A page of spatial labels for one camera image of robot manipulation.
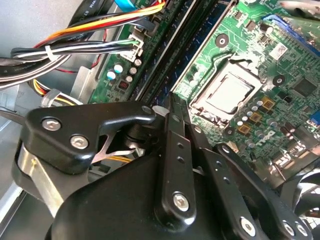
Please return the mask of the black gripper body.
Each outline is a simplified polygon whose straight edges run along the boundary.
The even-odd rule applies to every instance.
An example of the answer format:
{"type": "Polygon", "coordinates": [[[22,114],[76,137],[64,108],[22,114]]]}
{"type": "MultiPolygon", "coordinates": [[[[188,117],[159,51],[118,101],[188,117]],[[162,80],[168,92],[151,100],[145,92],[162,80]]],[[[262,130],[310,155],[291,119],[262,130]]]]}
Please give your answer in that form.
{"type": "Polygon", "coordinates": [[[154,213],[160,159],[142,157],[86,185],[59,208],[52,240],[233,240],[217,213],[205,178],[195,173],[197,215],[182,232],[171,232],[154,213]]]}

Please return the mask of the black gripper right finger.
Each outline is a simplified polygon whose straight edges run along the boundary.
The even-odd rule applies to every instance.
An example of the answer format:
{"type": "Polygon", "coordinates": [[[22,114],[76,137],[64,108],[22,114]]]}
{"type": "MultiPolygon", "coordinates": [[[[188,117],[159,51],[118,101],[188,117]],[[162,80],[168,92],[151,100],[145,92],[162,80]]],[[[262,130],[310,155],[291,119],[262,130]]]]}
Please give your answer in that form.
{"type": "Polygon", "coordinates": [[[203,130],[192,123],[187,103],[174,102],[191,140],[192,153],[212,194],[226,240],[311,240],[303,221],[225,143],[211,146],[203,130]]]}

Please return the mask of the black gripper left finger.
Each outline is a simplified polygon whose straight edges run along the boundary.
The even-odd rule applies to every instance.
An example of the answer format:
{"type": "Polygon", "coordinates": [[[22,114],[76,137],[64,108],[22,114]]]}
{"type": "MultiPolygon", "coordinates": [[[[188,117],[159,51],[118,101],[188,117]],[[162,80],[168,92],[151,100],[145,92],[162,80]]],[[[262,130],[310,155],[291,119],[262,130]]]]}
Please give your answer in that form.
{"type": "Polygon", "coordinates": [[[191,141],[171,94],[165,115],[138,101],[38,108],[24,120],[18,185],[34,187],[53,221],[77,190],[143,157],[159,158],[154,214],[164,227],[197,216],[191,141]]]}

